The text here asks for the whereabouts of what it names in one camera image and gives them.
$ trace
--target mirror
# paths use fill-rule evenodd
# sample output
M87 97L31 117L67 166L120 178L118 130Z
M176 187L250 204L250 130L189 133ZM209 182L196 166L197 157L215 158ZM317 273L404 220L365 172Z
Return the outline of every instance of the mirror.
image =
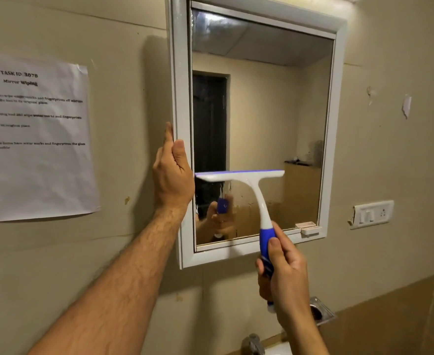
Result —
M334 40L199 9L189 27L194 171L284 169L260 182L271 218L317 224ZM236 181L196 179L195 217L197 245L260 229Z

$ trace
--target dark door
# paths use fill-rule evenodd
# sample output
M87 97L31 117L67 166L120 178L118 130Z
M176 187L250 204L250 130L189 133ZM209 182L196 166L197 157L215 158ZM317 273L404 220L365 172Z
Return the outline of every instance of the dark door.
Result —
M225 171L227 164L227 78L193 74L194 168L196 172ZM220 195L223 183L196 179L199 218Z

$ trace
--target white switch plate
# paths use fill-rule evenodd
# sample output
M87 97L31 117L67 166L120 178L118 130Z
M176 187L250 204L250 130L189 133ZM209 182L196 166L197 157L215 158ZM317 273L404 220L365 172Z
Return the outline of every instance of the white switch plate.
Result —
M354 206L351 229L387 223L393 216L395 201L384 201Z

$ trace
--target printed instruction sheet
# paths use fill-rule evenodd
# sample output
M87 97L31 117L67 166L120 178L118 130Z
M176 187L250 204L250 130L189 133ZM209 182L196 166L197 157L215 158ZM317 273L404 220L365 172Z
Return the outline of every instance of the printed instruction sheet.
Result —
M95 212L84 66L0 55L0 221Z

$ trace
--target white sink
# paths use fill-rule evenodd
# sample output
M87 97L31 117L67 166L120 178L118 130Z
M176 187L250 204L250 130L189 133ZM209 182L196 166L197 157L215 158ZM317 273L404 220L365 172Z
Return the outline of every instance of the white sink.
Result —
M282 343L265 349L265 355L292 355L289 343Z

